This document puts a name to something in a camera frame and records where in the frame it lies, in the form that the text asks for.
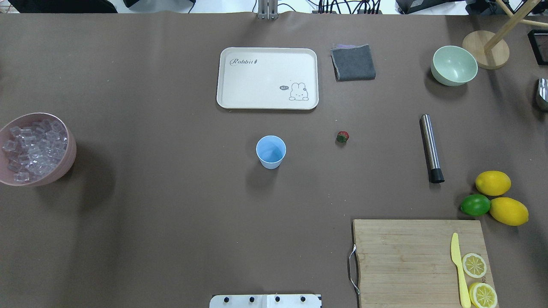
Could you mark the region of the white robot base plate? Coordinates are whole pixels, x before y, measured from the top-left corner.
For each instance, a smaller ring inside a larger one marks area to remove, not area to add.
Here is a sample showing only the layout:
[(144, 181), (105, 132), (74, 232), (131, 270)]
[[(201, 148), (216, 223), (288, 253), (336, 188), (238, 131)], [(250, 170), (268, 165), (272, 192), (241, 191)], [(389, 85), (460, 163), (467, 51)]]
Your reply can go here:
[(316, 294), (245, 294), (217, 295), (210, 308), (321, 308), (321, 295)]

